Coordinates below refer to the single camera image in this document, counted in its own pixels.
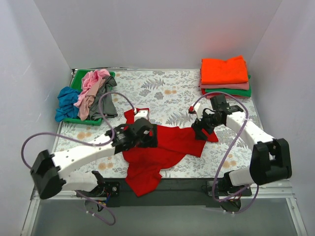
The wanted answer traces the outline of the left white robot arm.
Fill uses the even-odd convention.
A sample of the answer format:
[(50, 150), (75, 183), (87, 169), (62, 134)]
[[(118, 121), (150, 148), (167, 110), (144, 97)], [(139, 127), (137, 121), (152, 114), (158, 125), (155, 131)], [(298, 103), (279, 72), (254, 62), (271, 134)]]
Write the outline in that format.
[(40, 199), (50, 199), (62, 191), (79, 191), (89, 196), (101, 196), (105, 178), (98, 171), (78, 174), (75, 170), (98, 159), (113, 156), (136, 146), (157, 147), (157, 126), (145, 118), (132, 124), (121, 124), (86, 145), (65, 151), (40, 152), (30, 174)]

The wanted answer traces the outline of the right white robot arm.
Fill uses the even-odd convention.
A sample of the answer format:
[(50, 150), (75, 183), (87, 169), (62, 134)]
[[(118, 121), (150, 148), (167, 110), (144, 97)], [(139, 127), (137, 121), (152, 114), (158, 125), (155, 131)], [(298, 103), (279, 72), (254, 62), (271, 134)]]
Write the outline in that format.
[(252, 151), (250, 165), (227, 172), (222, 178), (215, 177), (213, 190), (232, 196), (241, 187), (291, 178), (289, 143), (284, 138), (276, 139), (265, 133), (249, 120), (248, 110), (243, 104), (231, 106), (224, 94), (216, 95), (210, 101), (210, 109), (201, 108), (199, 102), (189, 107), (189, 113), (197, 116), (192, 124), (195, 137), (206, 140), (216, 127), (224, 125), (234, 131), (236, 138), (242, 139)]

